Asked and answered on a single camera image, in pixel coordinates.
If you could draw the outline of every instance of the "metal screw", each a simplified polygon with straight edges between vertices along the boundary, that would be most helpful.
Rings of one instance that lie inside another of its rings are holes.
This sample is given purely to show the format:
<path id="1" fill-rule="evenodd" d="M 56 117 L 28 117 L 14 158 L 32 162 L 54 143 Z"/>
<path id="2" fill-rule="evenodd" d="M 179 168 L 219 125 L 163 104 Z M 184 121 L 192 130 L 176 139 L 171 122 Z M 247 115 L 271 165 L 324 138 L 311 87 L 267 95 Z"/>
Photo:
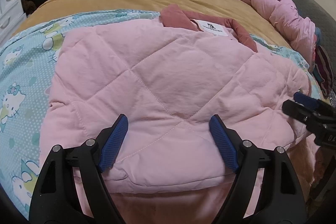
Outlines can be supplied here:
<path id="1" fill-rule="evenodd" d="M 60 145 L 55 145 L 53 148 L 52 148 L 52 150 L 54 151 L 54 152 L 58 152 L 59 150 L 61 149 L 61 146 Z"/>
<path id="2" fill-rule="evenodd" d="M 283 147 L 281 147 L 281 146 L 278 146 L 278 147 L 277 147 L 277 151 L 278 151 L 280 154 L 282 154 L 282 153 L 285 152 L 285 150 L 284 150 Z"/>
<path id="3" fill-rule="evenodd" d="M 245 140 L 245 141 L 243 141 L 243 145 L 244 145 L 245 147 L 251 147 L 251 146 L 252 146 L 252 143 L 251 143 L 250 141 L 248 141 L 248 140 Z"/>
<path id="4" fill-rule="evenodd" d="M 85 142 L 85 144 L 87 145 L 87 146 L 92 146 L 92 145 L 94 145 L 95 144 L 95 140 L 94 139 L 88 139 L 86 142 Z"/>

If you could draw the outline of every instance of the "white cabinet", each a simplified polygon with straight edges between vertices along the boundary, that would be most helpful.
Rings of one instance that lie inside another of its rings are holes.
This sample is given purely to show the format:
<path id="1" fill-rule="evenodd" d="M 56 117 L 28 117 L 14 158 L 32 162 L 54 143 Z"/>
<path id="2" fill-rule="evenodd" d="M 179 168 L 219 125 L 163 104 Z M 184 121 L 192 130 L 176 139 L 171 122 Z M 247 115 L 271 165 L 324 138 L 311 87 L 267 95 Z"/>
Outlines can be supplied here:
<path id="1" fill-rule="evenodd" d="M 25 19 L 21 0 L 0 0 L 0 47 Z"/>

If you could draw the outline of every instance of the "striped cloth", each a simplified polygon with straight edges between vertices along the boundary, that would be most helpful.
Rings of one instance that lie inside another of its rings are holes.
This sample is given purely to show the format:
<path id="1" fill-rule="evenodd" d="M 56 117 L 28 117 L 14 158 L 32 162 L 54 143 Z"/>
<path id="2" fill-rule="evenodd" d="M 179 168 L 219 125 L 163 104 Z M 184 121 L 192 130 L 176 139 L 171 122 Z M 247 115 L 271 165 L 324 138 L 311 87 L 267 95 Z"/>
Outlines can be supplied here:
<path id="1" fill-rule="evenodd" d="M 321 45 L 317 46 L 315 50 L 313 75 L 319 83 L 324 98 L 327 98 L 333 87 L 334 72 L 329 56 Z"/>

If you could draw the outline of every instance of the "light blue sheet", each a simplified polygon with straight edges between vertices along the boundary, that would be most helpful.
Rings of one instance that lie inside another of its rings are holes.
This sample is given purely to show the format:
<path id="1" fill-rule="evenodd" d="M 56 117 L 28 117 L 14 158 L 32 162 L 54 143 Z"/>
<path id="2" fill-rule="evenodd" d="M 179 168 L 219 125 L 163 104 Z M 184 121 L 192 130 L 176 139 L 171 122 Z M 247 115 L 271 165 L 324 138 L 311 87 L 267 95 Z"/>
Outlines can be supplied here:
<path id="1" fill-rule="evenodd" d="M 159 15 L 138 10 L 80 13 L 22 31 L 0 49 L 0 184 L 26 218 L 39 174 L 40 127 L 66 32 Z"/>

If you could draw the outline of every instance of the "blue gripper pad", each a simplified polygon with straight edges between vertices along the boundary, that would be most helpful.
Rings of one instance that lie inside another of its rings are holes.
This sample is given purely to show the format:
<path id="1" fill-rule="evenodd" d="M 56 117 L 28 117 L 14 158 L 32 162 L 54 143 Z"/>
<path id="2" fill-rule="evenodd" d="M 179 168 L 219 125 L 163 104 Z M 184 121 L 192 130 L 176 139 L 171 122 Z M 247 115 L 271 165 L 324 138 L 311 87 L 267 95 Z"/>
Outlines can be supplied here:
<path id="1" fill-rule="evenodd" d="M 307 95 L 304 95 L 300 92 L 295 92 L 293 99 L 296 103 L 304 105 L 306 108 L 308 108 L 310 110 L 315 110 L 319 107 L 318 100 L 316 100 L 314 98 L 311 98 Z"/>
<path id="2" fill-rule="evenodd" d="M 104 172 L 106 168 L 113 166 L 127 130 L 128 119 L 126 116 L 123 116 L 101 150 L 100 163 L 98 165 L 101 172 Z"/>
<path id="3" fill-rule="evenodd" d="M 215 116 L 211 117 L 209 127 L 212 138 L 215 141 L 225 165 L 236 173 L 239 168 L 237 151 Z"/>

